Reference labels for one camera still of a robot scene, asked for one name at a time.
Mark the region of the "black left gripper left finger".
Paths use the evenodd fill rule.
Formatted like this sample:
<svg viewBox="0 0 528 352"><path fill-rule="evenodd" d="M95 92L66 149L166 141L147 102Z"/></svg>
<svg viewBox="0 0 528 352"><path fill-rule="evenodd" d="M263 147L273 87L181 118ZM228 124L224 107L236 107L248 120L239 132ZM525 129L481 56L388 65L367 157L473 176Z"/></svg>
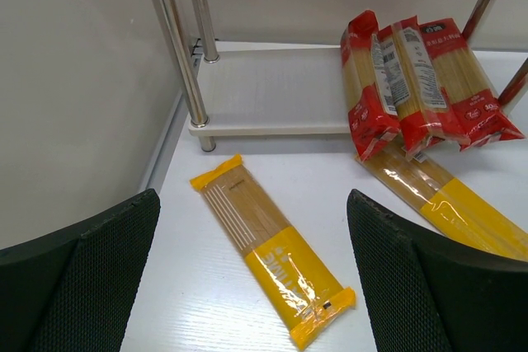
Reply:
<svg viewBox="0 0 528 352"><path fill-rule="evenodd" d="M1 251L3 351L118 351L160 214L145 190Z"/></svg>

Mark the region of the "red spaghetti bag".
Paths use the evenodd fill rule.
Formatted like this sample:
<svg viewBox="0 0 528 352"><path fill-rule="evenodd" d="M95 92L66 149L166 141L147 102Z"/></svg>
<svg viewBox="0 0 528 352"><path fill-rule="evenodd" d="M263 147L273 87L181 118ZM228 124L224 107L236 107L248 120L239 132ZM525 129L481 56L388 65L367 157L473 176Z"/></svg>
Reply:
<svg viewBox="0 0 528 352"><path fill-rule="evenodd" d="M378 33L375 13L365 10L348 23L340 41L348 124L362 162L401 132Z"/></svg>

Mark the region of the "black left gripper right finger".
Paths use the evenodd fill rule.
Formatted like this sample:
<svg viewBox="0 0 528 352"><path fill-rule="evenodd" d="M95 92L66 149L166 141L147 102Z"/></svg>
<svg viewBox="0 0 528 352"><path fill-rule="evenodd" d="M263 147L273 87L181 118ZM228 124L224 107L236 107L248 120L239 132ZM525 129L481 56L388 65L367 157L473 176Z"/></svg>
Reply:
<svg viewBox="0 0 528 352"><path fill-rule="evenodd" d="M525 351L527 264L450 240L352 190L346 214L379 351Z"/></svg>

